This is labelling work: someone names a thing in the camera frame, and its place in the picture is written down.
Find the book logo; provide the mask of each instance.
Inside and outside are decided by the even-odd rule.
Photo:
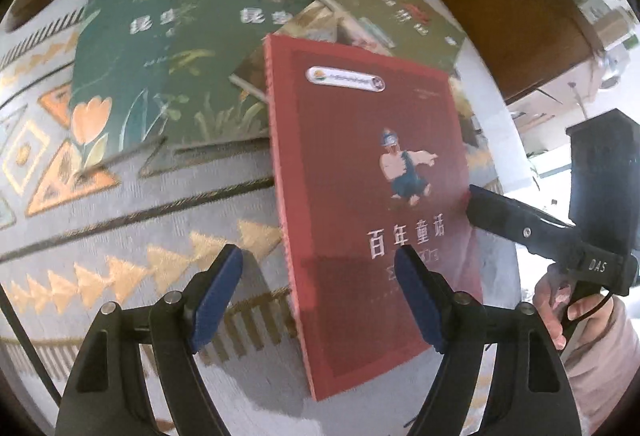
[[[371,92],[380,92],[386,87],[385,81],[374,74],[331,67],[310,67],[306,70],[306,79],[316,85],[351,87]]]

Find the orange tulip illustration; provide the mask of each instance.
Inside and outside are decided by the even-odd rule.
[[[94,96],[89,103],[76,105],[71,117],[71,130],[80,145],[87,145],[98,137],[111,113],[111,98]]]

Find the human hand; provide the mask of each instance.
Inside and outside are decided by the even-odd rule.
[[[556,349],[562,350],[566,345],[566,338],[562,334],[559,312],[561,311],[560,308],[568,303],[570,294],[566,294],[564,297],[557,296],[554,303],[552,303],[552,292],[559,295],[558,272],[555,271],[553,266],[554,265],[549,266],[545,276],[536,284],[533,295],[533,305],[538,310],[543,323],[545,323],[545,327]],[[603,300],[604,297],[600,294],[590,295],[584,299],[580,299],[569,307],[567,318],[569,318],[569,320],[577,319],[596,307]],[[578,340],[578,347],[597,339],[606,329],[612,313],[613,301],[609,300],[600,310],[588,317],[587,325]]]

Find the finger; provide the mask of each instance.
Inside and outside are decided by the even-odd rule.
[[[545,324],[546,330],[549,332],[549,336],[551,336],[551,339],[554,341],[556,348],[558,348],[558,344],[562,344],[562,347],[564,347],[562,324],[560,324],[560,321],[554,315],[551,305],[549,304],[550,300],[551,285],[545,275],[536,284],[535,293],[533,295],[533,305],[538,310],[540,318]]]
[[[589,311],[593,310],[593,308],[595,308],[602,301],[604,301],[604,297],[599,293],[595,295],[589,295],[588,297],[585,297],[584,299],[580,299],[579,301],[576,301],[571,306],[569,306],[569,309],[566,312],[566,316],[571,321],[574,319],[577,319],[578,317],[582,317],[585,313],[588,313]],[[606,316],[606,318],[608,319],[609,315],[610,315],[610,311],[607,313],[607,308],[602,307],[600,310],[596,311],[589,318],[590,319],[594,317],[601,318]]]
[[[580,344],[588,344],[597,339],[609,325],[609,319],[613,313],[613,301],[609,300],[596,314],[587,320],[587,325],[580,337]]]
[[[571,300],[571,287],[567,285],[562,286],[556,292],[556,299],[554,300],[554,303],[552,304],[551,308],[553,310],[556,310],[556,308],[560,307],[561,305],[568,305],[570,300]]]

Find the olive green book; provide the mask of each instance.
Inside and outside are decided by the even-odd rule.
[[[393,56],[452,72],[466,35],[424,0],[320,0],[350,14]]]

